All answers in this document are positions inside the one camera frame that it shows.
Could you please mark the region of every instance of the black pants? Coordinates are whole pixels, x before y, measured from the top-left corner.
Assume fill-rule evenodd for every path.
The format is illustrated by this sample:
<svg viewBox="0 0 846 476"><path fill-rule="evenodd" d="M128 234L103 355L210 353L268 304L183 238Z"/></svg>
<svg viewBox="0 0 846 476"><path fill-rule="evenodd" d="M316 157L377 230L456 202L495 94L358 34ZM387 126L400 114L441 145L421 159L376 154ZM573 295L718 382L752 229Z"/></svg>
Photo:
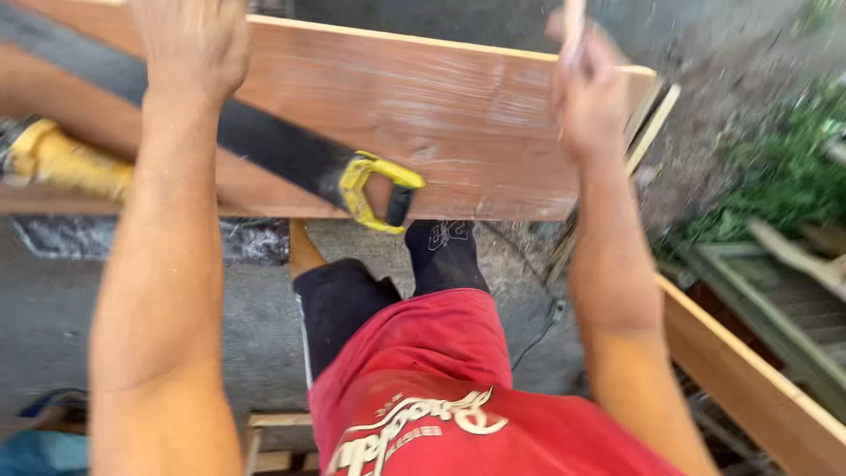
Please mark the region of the black pants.
<svg viewBox="0 0 846 476"><path fill-rule="evenodd" d="M405 233L415 272L414 296L458 288L490 293L476 261L473 222L418 220ZM294 280L303 314L309 381L374 314L401 301L390 278L376 281L357 259L312 269Z"/></svg>

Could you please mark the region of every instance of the green plant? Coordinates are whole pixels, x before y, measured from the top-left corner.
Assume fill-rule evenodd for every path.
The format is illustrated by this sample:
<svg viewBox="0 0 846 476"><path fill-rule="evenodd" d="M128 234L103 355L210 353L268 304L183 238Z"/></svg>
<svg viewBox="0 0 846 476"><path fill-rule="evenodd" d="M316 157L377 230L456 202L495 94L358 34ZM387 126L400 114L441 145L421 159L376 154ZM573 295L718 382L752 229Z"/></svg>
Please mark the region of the green plant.
<svg viewBox="0 0 846 476"><path fill-rule="evenodd" d="M846 224L846 167L824 158L820 145L846 122L846 86L819 80L798 101L749 117L721 149L739 183L717 209L679 233L691 241L748 239L748 218L788 235L801 222Z"/></svg>
<svg viewBox="0 0 846 476"><path fill-rule="evenodd" d="M807 0L790 28L794 37L809 35L825 26L842 0Z"/></svg>

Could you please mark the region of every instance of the person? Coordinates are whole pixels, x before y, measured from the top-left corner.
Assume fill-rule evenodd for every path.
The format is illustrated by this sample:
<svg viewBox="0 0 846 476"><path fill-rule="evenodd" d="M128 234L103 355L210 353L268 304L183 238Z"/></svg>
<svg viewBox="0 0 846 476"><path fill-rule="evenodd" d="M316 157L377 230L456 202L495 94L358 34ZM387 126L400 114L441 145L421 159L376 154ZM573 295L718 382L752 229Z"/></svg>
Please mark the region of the person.
<svg viewBox="0 0 846 476"><path fill-rule="evenodd" d="M244 2L129 4L150 87L94 316L92 470L235 475L214 157L218 115L246 71ZM560 147L579 165L569 279L596 404L511 388L469 223L409 227L417 289L405 301L358 262L326 264L294 223L323 473L717 474L668 358L662 293L623 168L627 85L616 62L592 30L552 77Z"/></svg>

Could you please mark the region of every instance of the hand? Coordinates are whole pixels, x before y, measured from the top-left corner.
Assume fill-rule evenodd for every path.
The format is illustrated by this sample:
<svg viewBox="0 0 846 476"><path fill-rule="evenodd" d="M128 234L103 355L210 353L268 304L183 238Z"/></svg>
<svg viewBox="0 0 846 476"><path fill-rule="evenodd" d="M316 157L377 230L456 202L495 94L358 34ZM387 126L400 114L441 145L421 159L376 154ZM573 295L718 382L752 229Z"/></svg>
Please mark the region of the hand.
<svg viewBox="0 0 846 476"><path fill-rule="evenodd" d="M547 34L560 37L560 12L550 16ZM591 25L579 49L559 55L552 74L552 111L564 152L580 166L622 163L628 114L628 77L615 69L621 55L603 31Z"/></svg>
<svg viewBox="0 0 846 476"><path fill-rule="evenodd" d="M144 42L150 91L222 104L244 82L245 0L129 0Z"/></svg>

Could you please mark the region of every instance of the blue cloth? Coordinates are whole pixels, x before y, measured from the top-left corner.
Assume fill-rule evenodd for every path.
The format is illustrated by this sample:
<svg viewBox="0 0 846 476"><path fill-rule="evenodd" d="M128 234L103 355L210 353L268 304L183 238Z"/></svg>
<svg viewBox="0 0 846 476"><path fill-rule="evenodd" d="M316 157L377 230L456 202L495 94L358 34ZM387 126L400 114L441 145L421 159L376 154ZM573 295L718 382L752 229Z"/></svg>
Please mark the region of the blue cloth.
<svg viewBox="0 0 846 476"><path fill-rule="evenodd" d="M0 476L85 476L87 438L58 431L21 431L0 446Z"/></svg>

